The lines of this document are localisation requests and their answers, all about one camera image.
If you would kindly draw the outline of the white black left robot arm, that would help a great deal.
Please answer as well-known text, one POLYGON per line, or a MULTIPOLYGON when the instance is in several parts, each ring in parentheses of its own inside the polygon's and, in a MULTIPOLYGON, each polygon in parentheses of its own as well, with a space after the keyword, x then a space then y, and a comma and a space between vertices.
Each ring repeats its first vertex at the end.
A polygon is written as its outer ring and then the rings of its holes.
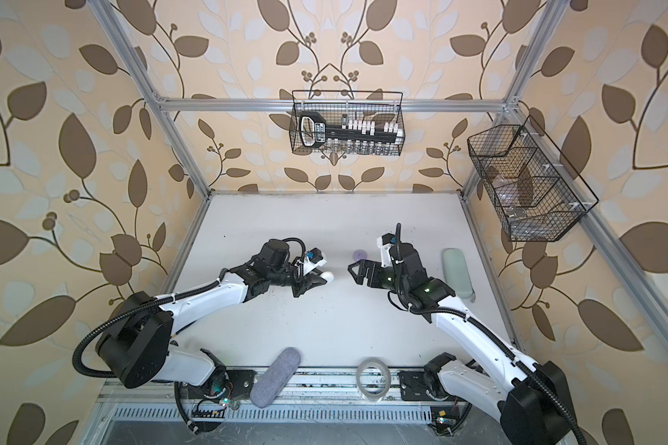
POLYGON ((176 335, 208 315, 287 287, 299 298, 330 282, 326 255, 304 248, 291 257, 298 238, 270 239, 246 263, 226 268, 212 283, 152 298, 131 295, 115 315, 97 326, 72 354, 74 370, 89 378, 116 378, 128 389, 152 381, 202 386, 221 363, 209 350, 178 345, 176 335))

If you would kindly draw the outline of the white round earbud case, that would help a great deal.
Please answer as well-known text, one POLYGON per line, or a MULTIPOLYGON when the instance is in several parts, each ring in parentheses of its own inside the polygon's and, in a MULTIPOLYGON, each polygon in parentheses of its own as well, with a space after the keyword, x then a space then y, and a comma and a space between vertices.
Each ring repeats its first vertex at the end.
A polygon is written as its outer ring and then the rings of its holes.
POLYGON ((334 280, 334 274, 332 274, 332 272, 323 272, 320 277, 328 283, 334 280))

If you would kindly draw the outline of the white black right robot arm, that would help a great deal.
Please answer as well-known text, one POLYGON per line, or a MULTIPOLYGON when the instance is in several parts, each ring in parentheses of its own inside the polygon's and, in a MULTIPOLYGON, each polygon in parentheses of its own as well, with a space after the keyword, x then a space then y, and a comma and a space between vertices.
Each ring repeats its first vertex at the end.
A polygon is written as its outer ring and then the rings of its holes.
POLYGON ((428 275, 411 244, 387 243, 380 261, 357 261, 348 272, 356 284, 395 296, 398 309, 452 337, 482 368, 475 371, 449 353, 440 354, 428 363, 432 397, 462 398, 497 420, 513 444, 556 444, 568 435, 586 443, 560 367, 542 365, 501 339, 452 287, 428 275))

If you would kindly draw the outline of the purple earbud charging case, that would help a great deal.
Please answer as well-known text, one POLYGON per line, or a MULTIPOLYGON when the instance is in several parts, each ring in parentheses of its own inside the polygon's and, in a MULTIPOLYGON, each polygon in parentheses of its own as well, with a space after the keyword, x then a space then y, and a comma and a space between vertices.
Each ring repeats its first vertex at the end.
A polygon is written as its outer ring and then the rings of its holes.
POLYGON ((367 252, 365 250, 355 250, 353 253, 353 260, 355 263, 367 259, 367 252))

